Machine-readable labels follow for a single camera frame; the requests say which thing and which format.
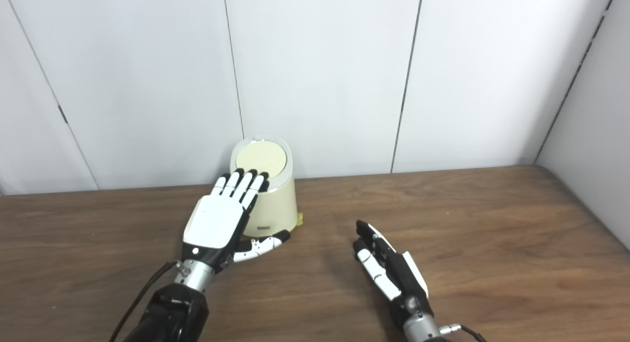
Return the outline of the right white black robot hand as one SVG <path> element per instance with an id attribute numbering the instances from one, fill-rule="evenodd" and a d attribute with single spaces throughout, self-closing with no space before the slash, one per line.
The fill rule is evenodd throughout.
<path id="1" fill-rule="evenodd" d="M 356 221 L 356 239 L 352 247 L 355 259 L 391 304 L 397 319 L 414 314 L 434 316 L 428 301 L 428 286 L 407 251 L 400 253 L 376 228 L 366 221 Z"/>

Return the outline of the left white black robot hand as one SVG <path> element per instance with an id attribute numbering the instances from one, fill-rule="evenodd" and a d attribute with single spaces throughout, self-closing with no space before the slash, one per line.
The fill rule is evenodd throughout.
<path id="1" fill-rule="evenodd" d="M 231 263 L 252 260 L 288 241 L 288 230 L 243 239 L 259 194 L 269 187 L 268 177 L 267 172 L 242 168 L 220 176 L 186 224 L 181 261 L 198 261 L 220 273 Z"/>

